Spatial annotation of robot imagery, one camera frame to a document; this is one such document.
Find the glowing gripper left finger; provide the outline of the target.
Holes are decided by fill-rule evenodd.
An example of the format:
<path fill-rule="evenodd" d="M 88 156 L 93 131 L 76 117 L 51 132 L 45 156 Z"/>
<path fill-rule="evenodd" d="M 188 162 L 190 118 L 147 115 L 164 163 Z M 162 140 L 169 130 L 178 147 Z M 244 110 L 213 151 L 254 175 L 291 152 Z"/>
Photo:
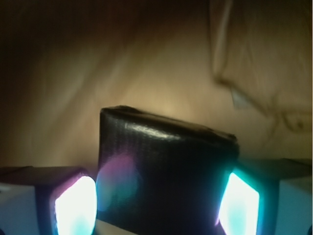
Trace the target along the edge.
<path fill-rule="evenodd" d="M 2 235 L 90 235 L 95 181 L 82 167 L 1 167 Z"/>

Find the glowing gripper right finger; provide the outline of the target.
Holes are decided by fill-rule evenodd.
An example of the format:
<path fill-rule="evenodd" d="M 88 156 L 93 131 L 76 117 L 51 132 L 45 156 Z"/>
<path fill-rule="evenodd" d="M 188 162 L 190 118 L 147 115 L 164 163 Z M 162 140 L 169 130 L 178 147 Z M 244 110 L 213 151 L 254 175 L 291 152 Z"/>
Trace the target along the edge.
<path fill-rule="evenodd" d="M 226 235 L 311 235 L 312 161 L 240 159 L 228 177 L 218 223 Z"/>

